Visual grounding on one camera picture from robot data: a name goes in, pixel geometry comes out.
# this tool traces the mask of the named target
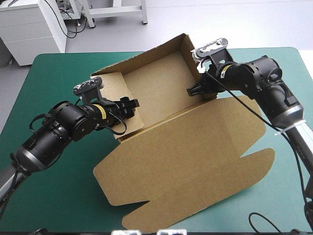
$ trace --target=cardboard box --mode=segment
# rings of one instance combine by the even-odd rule
[[[266,129],[235,99],[188,96],[200,78],[193,48],[181,34],[93,74],[104,97],[140,103],[120,145],[94,169],[112,205],[148,201],[123,218],[127,229],[167,228],[257,183],[273,163],[272,149],[241,157]]]

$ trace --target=gray floor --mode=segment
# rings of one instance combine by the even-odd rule
[[[123,4],[139,1],[125,0]],[[229,48],[295,47],[313,75],[313,0],[146,1],[147,25],[139,15],[96,19],[96,28],[87,25],[84,32],[67,40],[66,52],[144,51],[185,32],[195,46],[225,37]],[[112,1],[90,3],[103,7]],[[0,131],[29,68],[16,63],[0,67]]]

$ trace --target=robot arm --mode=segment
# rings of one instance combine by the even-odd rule
[[[102,79],[93,78],[74,87],[83,105],[74,105],[63,101],[55,105],[48,114],[33,119],[45,118],[43,125],[17,150],[16,156],[4,171],[0,173],[0,206],[6,201],[8,192],[15,191],[32,173],[52,166],[71,141],[79,141],[93,130],[109,129],[116,135],[126,132],[126,118],[134,116],[138,100],[123,97],[120,101],[110,101],[100,93]],[[123,123],[125,131],[118,133],[111,127]]]
[[[238,90],[255,99],[271,124],[282,129],[294,145],[296,152],[310,173],[305,196],[313,199],[313,131],[304,120],[304,109],[282,80],[282,70],[277,62],[267,56],[248,63],[236,63],[226,49],[227,40],[218,39],[193,50],[193,58],[199,62],[201,79],[187,89],[190,96],[215,94]],[[209,62],[206,71],[204,64]],[[313,203],[308,203],[313,218]],[[312,229],[312,222],[306,217]]]

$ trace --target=green table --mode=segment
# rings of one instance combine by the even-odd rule
[[[307,123],[313,126],[311,103],[313,82],[293,48],[232,49],[234,60],[251,61],[264,54],[275,58],[284,71],[284,80],[306,109]],[[10,163],[10,152],[31,135],[29,122],[62,100],[75,102],[74,85],[104,66],[125,60],[138,52],[44,54],[38,56],[25,80],[9,119],[0,135],[0,169]],[[299,176],[288,144],[268,129],[250,152],[266,147],[276,151],[269,174],[259,183],[176,224],[189,231],[248,232],[247,215],[265,214],[282,231],[309,230],[303,215]],[[33,174],[13,195],[0,222],[0,231],[33,231],[48,228],[63,232],[107,232],[122,229],[122,217],[142,204],[114,207],[106,200],[92,174],[93,168],[118,142],[107,131],[93,132],[73,142],[61,159],[45,172]],[[255,219],[261,231],[273,231]]]

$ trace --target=drawer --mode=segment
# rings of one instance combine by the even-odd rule
[[[53,37],[26,39],[4,44],[20,66],[31,65],[35,57],[40,54],[60,53]]]
[[[50,29],[45,22],[0,27],[0,38],[4,42],[51,36]]]
[[[0,27],[45,22],[39,7],[0,11]]]

